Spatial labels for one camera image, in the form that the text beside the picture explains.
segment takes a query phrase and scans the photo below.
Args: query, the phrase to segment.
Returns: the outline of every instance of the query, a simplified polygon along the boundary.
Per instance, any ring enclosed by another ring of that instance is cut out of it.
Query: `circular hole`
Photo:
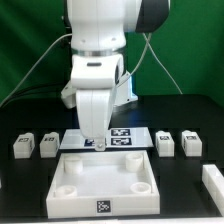
[[[130,189],[135,194],[151,193],[151,185],[145,182],[138,182],[138,183],[132,184]]]
[[[56,189],[55,196],[57,198],[75,197],[77,196],[77,189],[75,186],[72,186],[72,185],[61,186]]]

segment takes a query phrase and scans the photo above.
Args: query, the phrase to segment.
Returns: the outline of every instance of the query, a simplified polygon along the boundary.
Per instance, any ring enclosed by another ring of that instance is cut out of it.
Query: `block with marker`
[[[181,145],[186,156],[201,156],[202,155],[202,141],[196,132],[183,131]]]
[[[156,148],[160,157],[174,156],[174,141],[169,132],[158,131],[156,133]]]
[[[50,134],[45,134],[40,143],[41,158],[56,157],[59,146],[60,142],[58,133],[51,132]]]
[[[34,135],[32,133],[19,135],[13,145],[15,159],[30,158],[34,147]]]

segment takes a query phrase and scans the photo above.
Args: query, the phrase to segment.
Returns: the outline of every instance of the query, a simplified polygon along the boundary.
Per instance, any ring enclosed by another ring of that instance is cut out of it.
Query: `black table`
[[[110,124],[111,128],[145,126],[153,141],[159,130],[171,133],[175,157],[159,158],[155,148],[147,149],[160,192],[161,214],[131,218],[221,217],[201,176],[203,164],[216,164],[224,174],[224,109],[201,95],[144,96],[135,109],[113,114]],[[62,139],[71,128],[78,128],[76,109],[67,110],[59,99],[17,100],[0,110],[0,223],[53,221],[47,219],[45,200],[59,155],[41,159],[39,143],[53,131]],[[198,133],[202,157],[185,156],[181,147],[184,130]],[[19,134],[27,132],[35,135],[34,152],[30,159],[15,160],[13,144]]]

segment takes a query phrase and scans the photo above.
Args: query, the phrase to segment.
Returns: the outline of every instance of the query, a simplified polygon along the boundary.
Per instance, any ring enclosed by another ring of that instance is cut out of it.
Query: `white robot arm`
[[[71,83],[81,132],[105,150],[105,137],[124,71],[124,32],[153,32],[167,18],[169,0],[67,0],[72,28]]]

